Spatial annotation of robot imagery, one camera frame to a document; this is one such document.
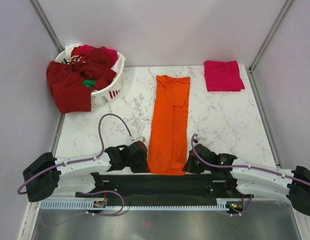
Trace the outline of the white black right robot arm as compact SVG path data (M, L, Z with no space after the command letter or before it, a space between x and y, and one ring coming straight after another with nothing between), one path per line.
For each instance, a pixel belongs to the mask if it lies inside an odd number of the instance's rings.
M192 147L184 166L192 174L210 172L225 180L224 191L230 197L253 195L288 202L310 217L310 170L303 166L281 169L254 164L228 153L209 150L202 144Z

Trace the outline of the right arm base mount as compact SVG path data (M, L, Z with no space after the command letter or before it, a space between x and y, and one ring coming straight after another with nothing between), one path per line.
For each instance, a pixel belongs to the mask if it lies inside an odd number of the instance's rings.
M250 194L243 194L237 190L237 180L212 180L208 182L207 188L212 198L250 198Z

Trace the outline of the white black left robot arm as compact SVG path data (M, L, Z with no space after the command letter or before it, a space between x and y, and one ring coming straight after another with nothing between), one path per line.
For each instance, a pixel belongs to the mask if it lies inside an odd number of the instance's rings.
M28 201L49 197L98 197L104 192L103 175L131 175L149 172L147 148L138 140L130 145L110 146L103 153L82 158L42 154L24 171Z

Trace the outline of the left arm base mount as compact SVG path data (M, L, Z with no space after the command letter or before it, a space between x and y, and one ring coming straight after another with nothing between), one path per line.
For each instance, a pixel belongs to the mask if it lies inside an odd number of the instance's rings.
M110 190L109 188L107 188L107 185L103 182L103 177L97 173L97 172L93 172L90 173L89 175L90 177L92 177L93 180L93 189L88 191L88 192L84 192L84 191L77 191L75 193L75 197L77 198L104 198L104 199L108 199L110 198L111 195L114 195L116 197L118 197L120 200L124 200L123 197L115 190Z

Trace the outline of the orange t shirt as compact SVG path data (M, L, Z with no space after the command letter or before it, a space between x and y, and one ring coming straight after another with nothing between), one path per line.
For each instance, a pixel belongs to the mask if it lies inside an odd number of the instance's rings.
M184 175L190 77L156 77L157 90L149 144L148 166L157 175Z

